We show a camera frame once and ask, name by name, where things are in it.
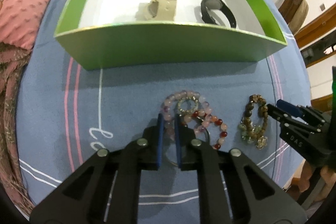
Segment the watch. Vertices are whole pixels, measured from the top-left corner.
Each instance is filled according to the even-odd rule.
[[[233,15],[229,7],[226,6],[223,0],[202,0],[201,2],[202,20],[205,23],[217,25],[214,18],[211,15],[209,15],[208,10],[221,11],[226,16],[226,18],[229,20],[230,27],[231,28],[237,27],[235,16]]]
[[[151,0],[145,7],[147,20],[174,20],[177,0]]]

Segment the red bead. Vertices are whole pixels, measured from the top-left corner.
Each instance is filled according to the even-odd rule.
[[[223,123],[223,120],[222,120],[222,119],[218,119],[218,120],[215,122],[215,125],[220,126],[222,123]]]
[[[195,118],[198,117],[198,111],[197,110],[193,113],[193,117],[195,117]]]
[[[227,136],[227,132],[226,131],[222,131],[219,136],[221,138],[225,138]]]
[[[218,150],[221,148],[221,145],[219,143],[216,143],[215,145],[212,146],[214,149]]]

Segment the hand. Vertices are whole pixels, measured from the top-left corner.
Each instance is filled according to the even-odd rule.
[[[311,178],[312,175],[313,175],[313,172],[312,172],[311,166],[306,161],[303,165],[300,181],[298,184],[300,193],[306,191],[309,188],[309,185],[310,185],[309,179]],[[324,166],[321,169],[320,175],[324,179],[326,185],[324,186],[322,191],[318,194],[318,196],[314,200],[316,202],[321,201],[328,196],[328,194],[330,193],[336,181],[336,173],[330,168],[328,168],[328,166]]]

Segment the box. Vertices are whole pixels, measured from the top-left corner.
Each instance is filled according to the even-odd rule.
[[[263,0],[223,0],[237,28],[203,23],[201,0],[177,0],[173,21],[145,21],[151,0],[68,0],[55,38],[85,69],[139,64],[259,61],[287,45]],[[214,12],[226,26],[226,18]]]

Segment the pink beaded bracelet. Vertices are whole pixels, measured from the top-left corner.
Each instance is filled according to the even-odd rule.
[[[174,131],[174,108],[173,104],[177,101],[176,112],[183,117],[183,125],[187,126],[193,118],[198,118],[202,121],[202,124],[194,128],[195,135],[198,136],[209,127],[211,123],[214,123],[220,128],[219,139],[217,143],[212,147],[216,150],[221,148],[227,136],[227,125],[223,123],[223,120],[218,119],[217,116],[212,115],[213,109],[210,108],[209,103],[205,101],[205,97],[201,96],[198,92],[182,90],[169,95],[162,105],[162,114],[165,120],[165,131],[172,140],[175,140]],[[194,106],[190,109],[183,109],[182,103],[193,101]]]

